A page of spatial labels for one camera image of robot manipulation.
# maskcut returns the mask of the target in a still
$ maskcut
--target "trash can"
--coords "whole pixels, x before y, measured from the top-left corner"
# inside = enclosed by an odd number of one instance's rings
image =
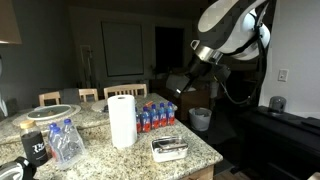
[[[189,110],[191,127],[197,131],[206,131],[209,128],[212,111],[206,108],[192,108]]]

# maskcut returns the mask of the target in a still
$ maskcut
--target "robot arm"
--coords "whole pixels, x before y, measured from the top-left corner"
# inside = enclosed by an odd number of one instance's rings
[[[262,14],[259,17],[255,13],[255,8],[266,2],[219,0],[212,4],[199,20],[199,40],[191,43],[195,54],[200,60],[213,63],[217,63],[223,54],[238,60],[257,57],[259,51],[255,27],[259,27],[259,38],[264,47],[270,40],[270,32],[261,22],[265,12],[260,12]]]
[[[208,71],[213,71],[216,81],[225,82],[230,70],[218,64],[223,55],[243,61],[261,55],[270,41],[270,32],[262,23],[267,6],[268,0],[218,0],[204,11],[198,22],[199,40],[191,42],[193,65],[184,90]]]

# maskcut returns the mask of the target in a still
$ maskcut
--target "white wall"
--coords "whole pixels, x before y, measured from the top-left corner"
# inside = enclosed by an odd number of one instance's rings
[[[81,62],[80,45],[90,45],[93,51],[95,75],[101,87],[118,84],[118,81],[142,80],[153,78],[151,66],[155,67],[155,26],[185,28],[185,53],[184,64],[186,65],[192,57],[189,46],[192,40],[192,21],[166,17],[149,16],[142,14],[114,12],[81,7],[69,7],[71,28],[73,31],[76,55]],[[107,77],[101,21],[135,23],[142,26],[144,75]],[[84,75],[82,68],[79,69],[82,81]]]
[[[21,45],[0,46],[0,91],[20,109],[39,105],[46,89],[72,87],[77,81],[74,46],[64,0],[13,0]]]
[[[320,118],[320,1],[278,0],[260,105],[287,99],[286,112]],[[287,82],[277,81],[289,69]]]

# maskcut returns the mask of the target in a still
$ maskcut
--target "chair back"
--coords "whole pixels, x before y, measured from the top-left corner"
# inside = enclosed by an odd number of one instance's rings
[[[93,95],[94,101],[99,100],[97,89],[79,89],[79,95],[80,99],[83,100],[83,102],[87,102],[88,95]]]
[[[45,100],[54,99],[56,101],[56,104],[60,104],[60,93],[59,91],[55,92],[49,92],[39,95],[39,103],[40,106],[45,106]]]
[[[83,102],[87,102],[87,96],[93,95],[94,101],[98,101],[98,91],[97,89],[79,89],[79,95],[80,99],[83,100]],[[45,106],[45,100],[51,100],[54,99],[56,104],[60,104],[60,92],[49,92],[39,95],[39,103],[40,106]]]
[[[133,96],[139,95],[139,91],[143,91],[143,94],[147,94],[147,86],[146,84],[126,84],[119,86],[112,86],[103,89],[104,98],[109,98],[109,93],[113,93],[114,95],[122,95],[129,94]]]

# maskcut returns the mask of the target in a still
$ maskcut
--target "paper towel roll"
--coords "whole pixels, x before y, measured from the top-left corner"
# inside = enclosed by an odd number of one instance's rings
[[[133,145],[137,140],[135,99],[132,95],[108,98],[112,144],[116,148]]]

